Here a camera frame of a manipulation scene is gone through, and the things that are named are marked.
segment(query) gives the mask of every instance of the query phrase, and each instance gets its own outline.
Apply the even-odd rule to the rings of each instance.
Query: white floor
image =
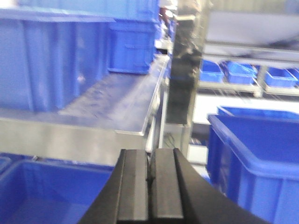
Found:
[[[216,114],[218,106],[273,109],[299,113],[299,102],[294,101],[198,94],[193,117],[194,123],[209,124],[207,115]],[[191,163],[206,164],[207,147],[189,145],[187,159]],[[200,175],[207,176],[205,166],[193,165],[193,167]]]
[[[216,114],[218,106],[284,110],[299,113],[299,102],[294,101],[198,94],[195,102],[193,122],[199,124],[209,124],[208,120],[206,119],[207,115]]]
[[[204,164],[207,163],[207,147],[189,145],[189,151],[187,159],[191,163],[199,163],[200,165],[193,164],[193,168],[202,176],[208,177],[206,167]]]

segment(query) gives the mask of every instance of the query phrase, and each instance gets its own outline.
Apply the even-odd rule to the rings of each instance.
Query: stainless steel table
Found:
[[[0,151],[114,165],[122,148],[145,148],[169,57],[144,76],[109,74],[65,109],[0,109]]]

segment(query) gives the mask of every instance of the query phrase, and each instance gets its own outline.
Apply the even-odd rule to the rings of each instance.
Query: metal shelf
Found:
[[[232,84],[232,83],[213,83],[213,82],[198,82],[198,87],[201,89],[209,89],[209,90],[234,90],[240,92],[257,92],[261,90],[259,85],[244,85],[244,84]]]
[[[284,96],[299,96],[299,88],[271,87],[265,84],[265,93]]]

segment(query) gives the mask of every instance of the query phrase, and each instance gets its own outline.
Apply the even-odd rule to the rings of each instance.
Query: metal pole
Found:
[[[171,135],[173,145],[180,147],[185,156],[192,131],[199,66],[204,50],[210,6],[209,0],[178,1],[166,126],[177,125],[179,128],[165,126],[165,131]]]

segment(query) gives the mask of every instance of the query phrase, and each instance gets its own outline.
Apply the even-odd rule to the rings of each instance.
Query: blue container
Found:
[[[176,29],[177,29],[177,21],[171,20],[170,27],[169,27],[169,36],[172,42],[174,42],[175,40]]]
[[[249,64],[227,62],[224,65],[228,82],[235,84],[253,84],[257,70]]]
[[[11,162],[10,158],[0,155],[0,174],[5,171]]]
[[[218,64],[207,60],[203,61],[199,75],[201,81],[222,83],[223,77],[224,74]]]
[[[299,70],[298,69],[288,69],[288,71],[299,80]]]
[[[299,220],[299,123],[209,115],[207,170],[234,202],[274,224]]]
[[[269,68],[265,81],[268,86],[292,88],[298,79],[286,69]]]
[[[270,119],[293,119],[299,120],[299,114],[290,111],[275,111],[263,110],[253,108],[240,108],[240,107],[218,107],[219,115],[230,115],[237,117],[260,117]]]
[[[147,74],[154,59],[156,23],[116,20],[110,29],[109,71]]]
[[[20,161],[0,177],[0,223],[77,223],[111,172]]]
[[[21,6],[95,12],[118,19],[158,19],[158,0],[18,0]]]
[[[155,33],[155,40],[160,40],[162,38],[162,28],[161,24],[156,25],[156,33]]]
[[[107,68],[100,22],[111,19],[39,10],[0,9],[0,107],[62,109]]]

